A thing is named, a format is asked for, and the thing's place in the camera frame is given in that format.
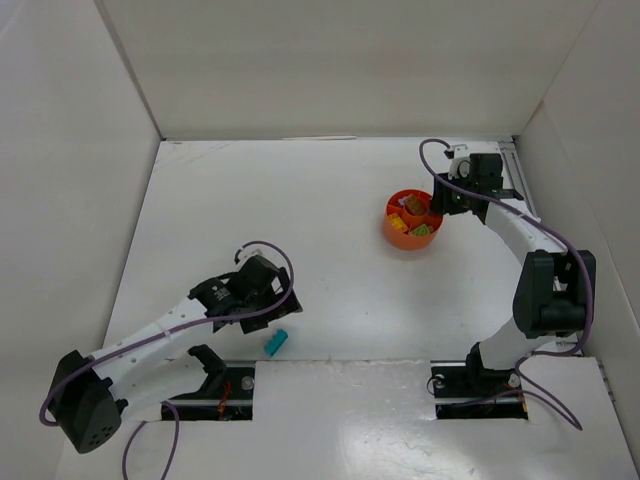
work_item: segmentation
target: purple cable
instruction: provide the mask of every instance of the purple cable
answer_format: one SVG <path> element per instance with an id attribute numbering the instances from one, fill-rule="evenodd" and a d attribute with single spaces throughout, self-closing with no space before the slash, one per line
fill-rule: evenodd
<path id="1" fill-rule="evenodd" d="M 500 200 L 497 200 L 495 198 L 488 197 L 486 195 L 481 195 L 481 194 L 475 193 L 475 192 L 470 192 L 468 190 L 465 190 L 464 188 L 460 188 L 460 187 L 458 187 L 456 185 L 453 185 L 451 182 L 448 182 L 445 179 L 439 177 L 438 174 L 429 166 L 429 164 L 427 163 L 427 160 L 426 160 L 426 158 L 424 156 L 424 146 L 426 144 L 428 144 L 428 143 L 438 143 L 440 145 L 443 145 L 447 149 L 451 148 L 451 145 L 449 145 L 444 140 L 440 140 L 438 138 L 428 138 L 426 140 L 423 140 L 420 143 L 420 146 L 418 147 L 418 152 L 420 154 L 420 160 L 422 161 L 422 163 L 425 166 L 425 168 L 429 171 L 429 173 L 433 176 L 434 180 L 440 182 L 445 187 L 450 188 L 454 192 L 460 193 L 461 195 L 465 195 L 465 196 L 470 197 L 470 198 L 475 198 L 476 200 L 482 200 L 482 201 L 485 201 L 485 202 L 489 202 L 489 203 L 493 203 L 493 204 L 499 205 L 500 207 L 508 210 L 509 212 L 513 213 L 514 215 L 520 216 L 524 221 L 526 221 L 530 225 L 533 225 L 538 230 L 541 230 L 541 231 L 545 232 L 546 234 L 551 235 L 552 237 L 555 237 L 556 240 L 558 240 L 565 247 L 567 247 L 567 250 L 571 253 L 571 255 L 573 255 L 573 258 L 575 259 L 576 263 L 578 264 L 578 267 L 580 269 L 580 273 L 582 275 L 582 278 L 583 278 L 583 280 L 585 282 L 584 284 L 586 286 L 585 290 L 586 290 L 586 297 L 587 297 L 587 307 L 586 307 L 586 318 L 585 318 L 585 324 L 584 324 L 584 330 L 583 330 L 582 336 L 580 337 L 578 342 L 572 348 L 570 348 L 569 350 L 566 350 L 564 352 L 533 352 L 532 355 L 545 355 L 545 356 L 549 356 L 549 357 L 565 357 L 565 356 L 571 356 L 574 353 L 576 353 L 579 350 L 581 350 L 582 347 L 584 346 L 584 344 L 587 342 L 587 339 L 589 338 L 589 334 L 591 333 L 591 326 L 593 325 L 593 290 L 591 288 L 591 280 L 589 278 L 589 271 L 587 270 L 587 266 L 585 265 L 584 261 L 582 260 L 582 257 L 578 253 L 578 250 L 563 235 L 561 235 L 560 233 L 556 232 L 555 230 L 547 227 L 546 225 L 543 225 L 542 223 L 540 223 L 539 221 L 529 217 L 528 215 L 523 215 L 523 213 L 520 210 L 518 210 L 517 208 L 512 207 L 511 205 L 509 205 L 507 203 L 501 202 Z M 546 394 L 554 402 L 556 402 L 558 404 L 558 406 L 560 406 L 565 412 L 567 412 L 567 414 L 571 417 L 572 420 L 567 418 L 567 416 L 563 415 L 557 408 L 554 408 L 554 410 L 556 412 L 558 412 L 565 420 L 567 420 L 573 427 L 575 427 L 578 430 L 582 430 L 582 425 L 580 424 L 578 419 L 573 415 L 571 410 L 569 410 L 569 408 L 564 403 L 562 403 L 551 392 L 549 392 L 545 388 L 541 387 L 539 384 L 537 384 L 536 382 L 531 380 L 529 377 L 523 375 L 522 371 L 520 370 L 520 367 L 527 360 L 527 358 L 529 358 L 529 357 L 523 357 L 523 358 L 521 358 L 520 360 L 518 360 L 516 362 L 515 371 L 518 374 L 518 376 L 520 376 L 520 378 L 523 378 L 524 380 L 529 382 L 532 386 L 534 386 L 535 388 L 537 388 L 538 390 L 540 390 L 541 392 Z M 526 392 L 524 390 L 510 390 L 510 391 L 507 391 L 507 392 L 502 392 L 502 393 L 500 393 L 498 395 L 494 395 L 493 397 L 490 397 L 488 399 L 474 400 L 474 401 L 471 401 L 471 402 L 465 402 L 465 403 L 461 403 L 461 404 L 457 404 L 457 405 L 460 406 L 460 407 L 477 405 L 477 404 L 480 404 L 480 403 L 484 403 L 485 401 L 488 401 L 488 400 L 493 400 L 493 399 L 496 399 L 496 398 L 499 398 L 499 397 L 504 397 L 504 396 L 507 396 L 507 395 L 515 395 L 515 394 L 518 394 L 518 393 L 526 393 L 526 394 L 529 394 L 529 395 L 533 394 L 532 392 Z M 548 402 L 546 399 L 542 398 L 540 395 L 533 395 L 533 396 L 535 396 L 536 398 L 542 400 L 547 405 L 549 405 L 549 406 L 551 406 L 553 408 L 553 406 L 550 404 L 550 402 Z"/>
<path id="2" fill-rule="evenodd" d="M 276 252 L 278 252 L 282 258 L 284 259 L 284 261 L 287 263 L 287 268 L 289 269 L 289 275 L 291 277 L 291 282 L 289 283 L 289 287 L 287 288 L 287 290 L 285 291 L 284 295 L 282 296 L 282 298 L 280 300 L 278 300 L 277 302 L 275 302 L 273 305 L 263 308 L 262 310 L 258 310 L 256 312 L 250 312 L 250 313 L 240 313 L 240 314 L 235 314 L 235 315 L 227 315 L 227 316 L 220 316 L 220 317 L 205 317 L 205 318 L 200 318 L 198 320 L 192 320 L 190 322 L 184 323 L 182 325 L 178 325 L 177 327 L 173 327 L 170 328 L 168 330 L 169 333 L 176 333 L 176 332 L 180 332 L 182 330 L 186 330 L 187 328 L 191 328 L 191 327 L 195 327 L 198 325 L 202 325 L 205 323 L 214 323 L 214 322 L 224 322 L 225 324 L 232 324 L 235 322 L 239 322 L 240 320 L 246 320 L 248 318 L 253 318 L 253 317 L 257 317 L 260 315 L 264 315 L 266 313 L 272 312 L 273 310 L 279 308 L 289 297 L 289 295 L 291 295 L 291 292 L 293 292 L 293 283 L 294 283 L 294 273 L 293 273 L 293 264 L 291 263 L 291 260 L 289 259 L 289 257 L 287 256 L 287 254 L 278 246 L 274 245 L 273 243 L 269 243 L 269 242 L 264 242 L 262 240 L 253 240 L 251 242 L 245 243 L 244 245 L 242 245 L 242 247 L 240 247 L 240 249 L 238 250 L 238 252 L 236 252 L 236 256 L 235 258 L 238 258 L 238 253 L 240 251 L 242 251 L 243 249 L 251 246 L 251 245 L 264 245 L 266 247 L 272 248 L 273 250 L 275 250 Z M 158 333 L 156 335 L 152 335 L 149 338 L 145 338 L 143 340 L 139 340 L 135 343 L 132 343 L 131 345 L 127 345 L 126 347 L 122 347 L 118 350 L 115 350 L 107 355 L 105 355 L 104 357 L 100 357 L 97 358 L 95 360 L 92 360 L 91 362 L 87 363 L 86 365 L 84 365 L 82 368 L 79 368 L 78 370 L 76 370 L 75 372 L 73 372 L 71 375 L 69 375 L 68 377 L 64 378 L 62 381 L 60 381 L 60 383 L 58 383 L 55 387 L 53 387 L 51 389 L 51 391 L 49 392 L 49 394 L 47 395 L 47 397 L 44 399 L 44 402 L 42 402 L 42 405 L 40 406 L 40 412 L 39 412 L 39 419 L 40 422 L 47 426 L 47 427 L 57 427 L 58 426 L 58 422 L 52 422 L 51 420 L 47 419 L 47 408 L 49 407 L 49 404 L 51 403 L 51 401 L 53 400 L 53 398 L 58 395 L 63 389 L 64 387 L 66 387 L 69 383 L 71 383 L 72 381 L 74 381 L 76 378 L 78 378 L 80 375 L 82 375 L 85 372 L 88 372 L 89 370 L 91 370 L 92 368 L 101 365 L 105 362 L 108 362 L 109 360 L 112 360 L 116 357 L 118 357 L 118 355 L 124 355 L 125 353 L 129 353 L 137 348 L 143 347 L 145 345 L 148 345 L 152 342 L 155 342 L 157 340 L 166 338 L 165 333 Z"/>
<path id="3" fill-rule="evenodd" d="M 171 445 L 171 452 L 169 453 L 169 458 L 167 459 L 167 464 L 164 467 L 164 472 L 162 472 L 162 476 L 160 480 L 165 480 L 167 478 L 167 474 L 169 473 L 169 469 L 171 468 L 171 464 L 173 463 L 173 457 L 176 454 L 176 449 L 178 448 L 178 438 L 180 437 L 180 415 L 178 415 L 178 410 L 176 407 L 169 402 L 162 402 L 162 405 L 171 410 L 173 414 L 173 418 L 175 420 L 175 430 L 173 433 L 173 444 Z M 127 442 L 127 446 L 124 447 L 124 453 L 122 454 L 122 478 L 124 480 L 129 480 L 129 474 L 127 473 L 127 457 L 129 455 L 129 450 L 131 449 L 131 444 L 133 443 L 133 439 L 136 438 L 136 435 L 140 433 L 142 427 L 144 427 L 148 422 L 141 422 L 140 425 L 136 427 L 136 429 L 131 434 L 129 441 Z"/>

